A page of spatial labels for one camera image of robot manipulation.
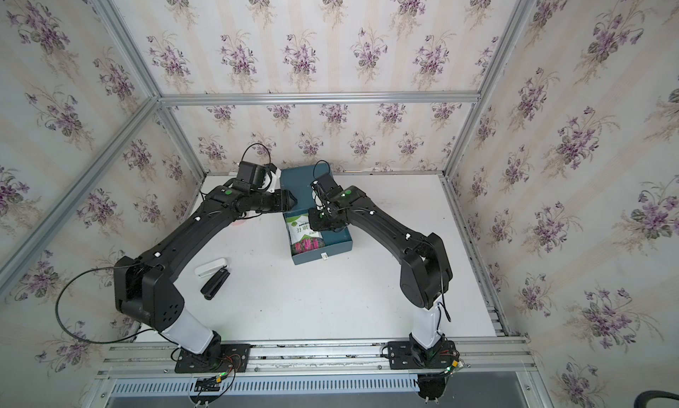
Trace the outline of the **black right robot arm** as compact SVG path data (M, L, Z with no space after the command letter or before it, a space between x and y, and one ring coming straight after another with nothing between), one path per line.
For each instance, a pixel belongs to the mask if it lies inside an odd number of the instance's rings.
M422 351L433 351L443 344L443 320L450 321L445 294L453 279L442 238L410 229L379 208L355 186L346 189L337 183L311 183L316 206L309 210L314 231L336 231L354 226L380 243L400 266L400 289L417 309L411 343Z

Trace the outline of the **aluminium mounting rail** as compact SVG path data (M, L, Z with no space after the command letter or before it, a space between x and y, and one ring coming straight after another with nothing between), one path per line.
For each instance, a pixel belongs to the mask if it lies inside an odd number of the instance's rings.
M538 366L521 337L450 337L459 353L462 373L535 372ZM263 340L249 343L239 354L237 376L436 374L452 365L441 355L430 368L417 367L402 344L393 350L386 339ZM168 343L118 344L104 351L95 378L170 378L181 358Z

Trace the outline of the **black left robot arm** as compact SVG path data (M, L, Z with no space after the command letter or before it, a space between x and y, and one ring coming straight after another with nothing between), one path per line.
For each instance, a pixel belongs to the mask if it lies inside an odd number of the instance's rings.
M297 205L290 190L242 191L215 187L198 208L160 243L114 267L116 309L201 358L217 358L219 334L189 312L174 282L217 234L247 213L287 213Z

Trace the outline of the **aluminium frame profiles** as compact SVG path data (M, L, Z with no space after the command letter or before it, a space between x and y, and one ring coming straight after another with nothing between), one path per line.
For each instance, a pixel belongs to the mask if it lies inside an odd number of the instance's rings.
M423 104L430 102L462 102L473 106L471 113L476 114L482 103L489 100L492 87L500 78L500 70L507 64L509 54L523 31L530 10L536 0L517 0L509 16L495 56L478 91L333 91L307 93L225 93L225 94L185 94L164 95L150 70L143 65L141 51L134 43L120 10L113 0L89 0L99 14L114 44L120 50L124 61L130 65L131 72L141 84L147 98L127 119L109 143L85 167L78 178L61 196L46 217L39 222L25 241L12 254L1 268L1 291L9 292L18 282L25 270L32 264L39 252L64 227L71 214L84 201L95 185L111 169L123 153L125 147L143 129L152 115L157 115L166 126L174 146L187 160L189 169L196 181L203 182L207 176L186 133L171 112L171 107L190 107L232 103L235 105L321 105L321 104L378 104L382 102L404 102Z

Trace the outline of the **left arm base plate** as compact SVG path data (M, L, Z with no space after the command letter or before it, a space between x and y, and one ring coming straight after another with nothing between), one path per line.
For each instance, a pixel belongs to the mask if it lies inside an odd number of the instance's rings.
M246 371L250 344L221 344L212 346L203 354L194 354L181 349L175 363L176 374L217 374L233 370L237 373Z

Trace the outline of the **white stapler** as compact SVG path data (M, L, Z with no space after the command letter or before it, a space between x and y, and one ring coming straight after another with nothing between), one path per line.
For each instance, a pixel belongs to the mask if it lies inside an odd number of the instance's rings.
M217 271L221 270L221 268L224 268L227 265L227 258L219 258L201 266L197 266L194 270L194 273L198 278L205 278L214 275L217 273Z

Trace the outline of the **green white seed bag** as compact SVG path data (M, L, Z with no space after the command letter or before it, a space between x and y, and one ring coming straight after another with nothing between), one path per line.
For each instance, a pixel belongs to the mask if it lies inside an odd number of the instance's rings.
M293 255L311 252L325 246L321 233L312 230L309 226L307 213L286 217L286 230Z

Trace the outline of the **teal drawer cabinet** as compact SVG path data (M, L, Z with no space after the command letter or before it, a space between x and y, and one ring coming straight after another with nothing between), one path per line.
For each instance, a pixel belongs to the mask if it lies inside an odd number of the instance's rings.
M309 208L316 206L312 197L311 183L323 174L330 174L330 165L322 161L319 165L292 167L282 170L280 186L282 190L290 190L295 196L297 204L288 215L307 213Z

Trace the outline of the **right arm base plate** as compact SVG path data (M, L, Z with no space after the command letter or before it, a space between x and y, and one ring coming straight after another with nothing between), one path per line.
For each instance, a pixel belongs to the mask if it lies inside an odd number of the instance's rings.
M415 341L388 342L380 351L391 370L436 370L450 372L461 367L460 353L454 342L442 339L430 349Z

